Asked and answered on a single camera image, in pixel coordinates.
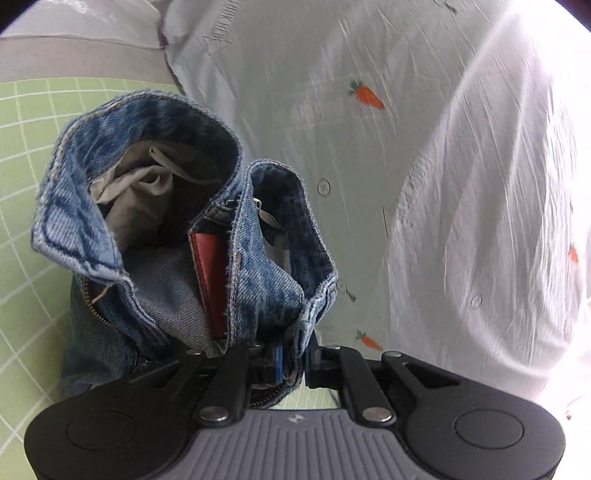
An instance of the blue denim fabric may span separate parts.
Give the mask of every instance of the blue denim fabric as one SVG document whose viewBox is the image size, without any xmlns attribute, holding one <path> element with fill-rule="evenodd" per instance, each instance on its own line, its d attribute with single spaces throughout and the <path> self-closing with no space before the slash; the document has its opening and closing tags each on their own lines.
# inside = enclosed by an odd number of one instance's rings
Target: blue denim fabric
<svg viewBox="0 0 591 480">
<path fill-rule="evenodd" d="M 192 210 L 195 205 L 187 207 L 190 217 L 180 226 L 182 238 L 186 245 L 187 234 L 199 231 L 228 239 L 224 348 L 255 338 L 281 338 L 288 359 L 277 401 L 301 380 L 303 349 L 336 298 L 337 272 L 303 182 L 272 161 L 254 163 L 243 172 L 242 147 L 227 125 L 185 97 L 155 91 L 117 98 L 71 122 L 41 185 L 33 249 L 74 272 L 73 337 L 64 357 L 63 393 L 81 393 L 119 378 L 142 358 L 159 360 L 174 352 L 174 339 L 164 333 L 157 316 L 142 308 L 124 255 L 89 194 L 90 184 L 117 164 L 130 145 L 147 138 L 196 147 L 219 169 L 223 187 L 198 211 Z M 288 233 L 292 276 L 265 254 L 254 196 Z M 170 281 L 178 280 L 171 275 Z M 91 304 L 105 286 L 106 294 Z"/>
</svg>

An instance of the brass zipper teeth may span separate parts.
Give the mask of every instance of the brass zipper teeth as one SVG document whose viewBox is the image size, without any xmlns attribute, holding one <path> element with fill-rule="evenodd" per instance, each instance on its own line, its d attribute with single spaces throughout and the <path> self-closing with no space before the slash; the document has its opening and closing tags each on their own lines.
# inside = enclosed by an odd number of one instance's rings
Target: brass zipper teeth
<svg viewBox="0 0 591 480">
<path fill-rule="evenodd" d="M 109 320 L 105 319 L 99 312 L 96 311 L 90 299 L 90 292 L 88 291 L 88 282 L 88 278 L 82 277 L 82 292 L 84 294 L 84 301 L 86 302 L 86 306 L 90 310 L 91 314 L 93 314 L 100 322 L 110 326 L 111 328 L 115 328 L 115 326 Z"/>
</svg>

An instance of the shirt button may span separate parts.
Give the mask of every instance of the shirt button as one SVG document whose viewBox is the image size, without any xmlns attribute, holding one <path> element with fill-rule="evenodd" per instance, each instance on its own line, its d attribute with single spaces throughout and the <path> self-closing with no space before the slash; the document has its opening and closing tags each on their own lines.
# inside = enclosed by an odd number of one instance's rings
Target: shirt button
<svg viewBox="0 0 591 480">
<path fill-rule="evenodd" d="M 316 185 L 316 190 L 321 197 L 328 197 L 330 195 L 330 183 L 326 179 L 320 179 Z"/>
<path fill-rule="evenodd" d="M 482 295 L 480 295 L 479 293 L 477 293 L 476 295 L 474 295 L 470 301 L 470 306 L 473 309 L 477 309 L 480 305 L 482 304 Z"/>
</svg>

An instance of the green cutting mat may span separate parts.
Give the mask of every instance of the green cutting mat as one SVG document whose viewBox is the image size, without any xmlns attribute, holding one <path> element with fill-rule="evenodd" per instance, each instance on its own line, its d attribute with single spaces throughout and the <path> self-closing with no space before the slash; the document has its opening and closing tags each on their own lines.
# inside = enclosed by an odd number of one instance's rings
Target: green cutting mat
<svg viewBox="0 0 591 480">
<path fill-rule="evenodd" d="M 34 253 L 30 226 L 37 187 L 61 129 L 113 97 L 173 85 L 95 78 L 0 83 L 0 480 L 33 480 L 22 438 L 59 399 L 69 329 L 70 273 Z M 326 390 L 301 388 L 280 408 L 331 408 Z"/>
</svg>

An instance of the gray gripper pad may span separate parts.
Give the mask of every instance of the gray gripper pad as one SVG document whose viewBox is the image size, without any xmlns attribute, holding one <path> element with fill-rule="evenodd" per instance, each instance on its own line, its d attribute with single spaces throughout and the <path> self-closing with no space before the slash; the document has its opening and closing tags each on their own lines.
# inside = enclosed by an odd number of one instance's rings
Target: gray gripper pad
<svg viewBox="0 0 591 480">
<path fill-rule="evenodd" d="M 237 424 L 201 430 L 157 480 L 436 480 L 392 432 L 345 410 L 247 410 Z"/>
</svg>

